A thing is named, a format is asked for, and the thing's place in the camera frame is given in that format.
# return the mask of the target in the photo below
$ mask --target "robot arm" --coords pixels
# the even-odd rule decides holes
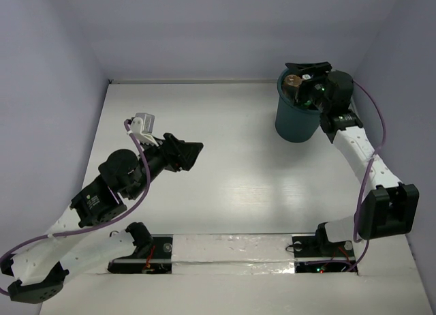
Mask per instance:
[[[300,107],[318,109],[323,132],[345,156],[361,184],[364,198],[355,224],[365,240],[410,232],[414,222],[419,193],[413,184],[405,185],[375,154],[361,120],[349,109],[354,90],[353,78],[340,71],[331,71],[327,63],[287,63],[292,79],[284,85]],[[364,174],[373,158],[368,180]],[[320,224],[327,243],[352,240],[351,230],[341,227],[341,220]]]
[[[178,140],[169,133],[163,139],[155,138],[151,135],[153,122],[153,115],[140,113],[126,125],[131,130],[128,134],[140,141],[137,147],[146,164],[133,151],[113,152],[99,166],[100,175],[72,199],[41,241],[2,259],[2,273],[16,278],[8,287],[12,301],[41,303],[57,294],[64,282],[99,263],[129,255],[141,258],[149,253],[153,238],[143,223],[132,223],[103,243],[73,252],[71,249],[92,231],[118,222],[123,217],[120,214],[126,212],[125,217],[137,207],[127,211],[120,195],[135,200],[142,194],[139,205],[150,182],[163,170],[190,170],[195,164],[203,144]]]

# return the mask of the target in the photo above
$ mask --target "white wall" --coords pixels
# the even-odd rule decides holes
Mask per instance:
[[[436,0],[398,0],[358,68],[356,80],[374,96],[386,118],[386,163],[420,190],[412,251],[436,310]],[[373,107],[356,94],[358,111],[373,143],[381,128]]]
[[[276,78],[286,61],[354,72],[395,0],[70,0],[109,78]]]
[[[3,253],[43,233],[80,190],[107,80],[66,0],[0,0],[0,28]],[[38,310],[0,296],[2,314]]]

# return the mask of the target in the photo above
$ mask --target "purple cable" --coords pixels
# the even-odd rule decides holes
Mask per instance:
[[[126,129],[126,131],[128,133],[130,132],[129,120],[124,121],[124,128]],[[111,221],[109,221],[107,223],[100,224],[100,225],[94,226],[92,228],[83,228],[81,230],[53,233],[53,237],[70,237],[72,235],[81,235],[82,233],[89,233],[89,232],[93,232],[93,231],[99,230],[100,228],[105,228],[105,227],[107,227],[109,225],[112,225],[112,224],[115,224],[115,223],[121,221],[123,218],[126,218],[135,209],[137,209],[139,207],[139,205],[142,203],[142,201],[145,199],[146,195],[149,192],[150,182],[151,182],[151,174],[150,174],[149,163],[147,162],[147,159],[145,158],[145,155],[144,155],[144,152],[142,150],[142,147],[141,147],[140,143],[135,138],[135,136],[134,136],[134,134],[132,132],[129,133],[129,136],[130,136],[131,140],[134,142],[135,147],[138,149],[140,157],[141,157],[141,160],[142,160],[142,163],[144,164],[144,167],[145,167],[146,186],[145,186],[145,189],[144,189],[141,197],[138,199],[138,201],[136,201],[135,204],[128,211],[126,211],[125,213],[123,213],[119,217],[117,217],[117,218],[115,218],[115,219],[113,219],[113,220],[111,220]],[[10,254],[12,254],[16,250],[24,247],[25,245],[29,245],[30,243],[34,243],[34,242],[37,242],[39,240],[44,240],[44,239],[47,239],[47,238],[48,238],[48,235],[40,235],[38,237],[35,237],[35,238],[32,238],[30,240],[27,240],[25,242],[20,243],[16,247],[13,247],[11,250],[6,252],[0,258],[0,263],[2,263],[7,257],[9,257]],[[9,292],[3,290],[2,288],[0,288],[0,294],[5,295],[5,296],[9,296]]]
[[[377,114],[379,115],[380,122],[381,122],[381,128],[383,130],[383,137],[381,139],[380,145],[377,148],[374,149],[374,152],[373,152],[373,154],[371,156],[371,159],[368,162],[367,169],[365,170],[365,174],[364,174],[363,179],[362,179],[362,185],[360,186],[359,197],[358,197],[358,200],[357,200],[356,212],[354,214],[354,229],[353,229],[353,240],[354,240],[354,242],[357,243],[357,242],[361,241],[361,240],[358,239],[358,225],[359,225],[359,221],[360,221],[360,210],[362,208],[363,194],[364,194],[365,187],[366,187],[368,179],[369,179],[369,173],[371,171],[371,168],[373,167],[374,157],[376,155],[378,155],[378,153],[380,152],[380,150],[382,149],[382,147],[386,143],[386,123],[384,121],[382,112],[380,111],[380,108],[377,105],[377,103],[375,102],[374,98],[359,83],[357,83],[355,80],[353,80],[353,82],[354,82],[355,85],[357,85],[368,96],[370,101],[373,103],[373,105],[374,105],[374,107],[375,107],[375,109],[377,111]],[[357,264],[360,263],[360,261],[362,261],[362,259],[364,258],[365,254],[367,253],[368,247],[369,247],[369,240],[367,240],[367,244],[365,245],[365,248],[363,249],[363,253],[360,255],[359,259],[349,269],[347,269],[346,272],[350,272],[350,271],[352,271],[353,269],[356,268]],[[344,263],[344,260],[330,260],[330,261],[327,261],[327,262],[323,261],[323,260],[320,260],[320,261],[316,261],[316,262],[307,262],[307,263],[308,264],[320,264],[320,263],[331,263],[331,262],[332,263],[339,263],[339,262],[340,263],[341,262]]]
[[[354,242],[359,242],[360,240],[358,240],[358,237],[357,237],[357,234],[358,234],[357,230],[358,230],[358,225],[359,225],[359,222],[360,222],[360,209],[362,208],[363,194],[364,194],[364,191],[365,191],[365,186],[367,185],[367,181],[368,181],[368,178],[369,178],[369,173],[371,171],[371,167],[373,166],[374,157],[376,155],[378,155],[378,153],[380,152],[380,150],[383,148],[383,146],[386,143],[386,123],[384,121],[382,112],[380,111],[380,108],[377,105],[377,103],[375,102],[374,98],[371,97],[369,92],[364,87],[362,87],[359,83],[357,83],[355,80],[354,80],[354,84],[357,85],[368,96],[370,101],[373,103],[373,105],[375,107],[375,110],[377,111],[377,114],[379,115],[380,122],[381,122],[381,128],[383,130],[383,137],[381,138],[380,145],[377,148],[375,148],[375,150],[373,152],[373,156],[371,157],[371,159],[368,162],[367,170],[365,171],[365,174],[364,174],[364,177],[363,177],[363,180],[362,180],[362,185],[360,186],[359,197],[358,197],[358,200],[357,200],[356,213],[354,215],[354,231],[353,231],[353,240],[354,240]]]

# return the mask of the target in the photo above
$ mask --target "purple wire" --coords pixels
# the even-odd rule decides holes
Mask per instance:
[[[370,101],[373,103],[373,105],[375,107],[375,110],[377,111],[377,114],[379,115],[380,122],[381,122],[381,128],[383,130],[383,136],[381,138],[380,145],[377,148],[375,148],[375,150],[373,152],[373,156],[371,157],[371,159],[368,162],[367,170],[365,171],[365,174],[364,174],[364,177],[363,177],[363,180],[362,180],[362,185],[360,186],[359,198],[358,198],[358,201],[357,201],[356,213],[355,213],[355,216],[354,216],[354,231],[353,231],[353,240],[354,240],[354,242],[359,242],[360,240],[358,240],[358,232],[357,232],[357,230],[358,230],[358,225],[359,225],[359,222],[360,222],[360,210],[362,208],[363,194],[364,194],[364,191],[365,191],[365,186],[367,185],[367,181],[368,181],[368,178],[369,178],[369,173],[370,173],[371,168],[373,166],[374,157],[376,155],[378,155],[378,153],[380,152],[380,150],[383,148],[383,146],[386,143],[386,123],[384,121],[382,112],[380,111],[380,108],[377,105],[377,103],[375,102],[374,98],[369,94],[369,92],[364,87],[362,87],[362,85],[360,85],[355,80],[354,80],[354,84],[357,85],[368,96]]]
[[[348,260],[341,260],[341,259],[330,259],[330,260],[314,260],[311,262],[306,262],[306,265],[314,265],[314,264],[328,264],[328,263],[343,263],[347,264],[348,266],[351,266],[351,263]]]
[[[360,210],[362,208],[362,202],[363,202],[363,194],[365,191],[365,187],[367,186],[367,182],[369,179],[369,173],[371,172],[371,168],[373,167],[373,163],[374,163],[374,157],[376,155],[378,155],[378,153],[380,152],[380,150],[382,149],[382,147],[385,145],[386,143],[386,123],[384,121],[382,112],[380,111],[379,106],[377,105],[377,103],[375,102],[374,98],[369,94],[369,92],[362,87],[362,85],[360,85],[359,83],[357,83],[355,80],[353,80],[354,84],[357,85],[366,95],[367,97],[370,99],[370,101],[373,103],[375,110],[377,111],[377,114],[379,115],[380,118],[380,122],[381,122],[381,128],[383,130],[383,136],[381,138],[381,142],[380,145],[377,146],[377,148],[374,149],[374,152],[371,156],[371,159],[368,161],[368,165],[367,165],[367,169],[365,170],[365,174],[363,176],[362,179],[362,185],[360,186],[360,191],[359,191],[359,197],[357,200],[357,207],[356,207],[356,212],[354,214],[354,229],[353,229],[353,240],[354,242],[360,242],[361,240],[358,239],[358,225],[360,222]],[[356,268],[357,264],[360,263],[360,261],[362,261],[362,259],[365,257],[365,254],[367,253],[369,248],[369,240],[367,240],[367,244],[365,245],[365,248],[363,249],[362,254],[360,255],[359,259],[352,265],[350,266],[349,269],[347,269],[346,272],[350,272],[353,269]],[[307,264],[321,264],[321,263],[344,263],[344,260],[330,260],[328,262],[320,260],[320,261],[316,261],[316,262],[307,262]]]
[[[124,121],[124,128],[126,129],[127,132],[130,131],[130,126],[129,126],[129,120]],[[130,215],[135,209],[137,209],[139,207],[139,205],[142,203],[142,201],[145,199],[146,195],[149,192],[149,188],[150,188],[150,182],[151,182],[151,174],[150,174],[150,168],[149,168],[149,163],[147,162],[147,159],[145,158],[145,154],[142,150],[142,147],[140,145],[140,143],[138,142],[138,140],[135,138],[133,133],[129,133],[129,136],[131,138],[131,140],[134,142],[135,147],[138,149],[139,151],[139,155],[141,157],[142,163],[144,164],[145,167],[145,177],[146,177],[146,186],[145,189],[141,195],[141,197],[135,202],[135,204],[125,213],[121,214],[119,217],[104,223],[104,224],[100,224],[97,226],[93,226],[92,228],[83,228],[81,230],[75,230],[75,231],[68,231],[68,232],[58,232],[58,233],[53,233],[53,237],[70,237],[72,235],[81,235],[83,233],[89,233],[89,232],[93,232],[96,230],[99,230],[100,228],[105,228],[109,225],[115,224],[119,221],[121,221],[122,219],[126,218],[128,215]],[[9,250],[8,252],[6,252],[1,258],[0,258],[0,263],[2,263],[7,257],[9,257],[10,254],[14,253],[16,250],[19,250],[20,248],[29,245],[30,243],[34,243],[37,242],[39,240],[44,240],[47,239],[48,235],[40,235],[38,237],[32,238],[30,240],[27,240],[25,242],[20,243],[19,245],[13,247],[11,250]],[[0,294],[5,295],[5,296],[9,296],[9,292],[5,291],[4,289],[0,288]]]

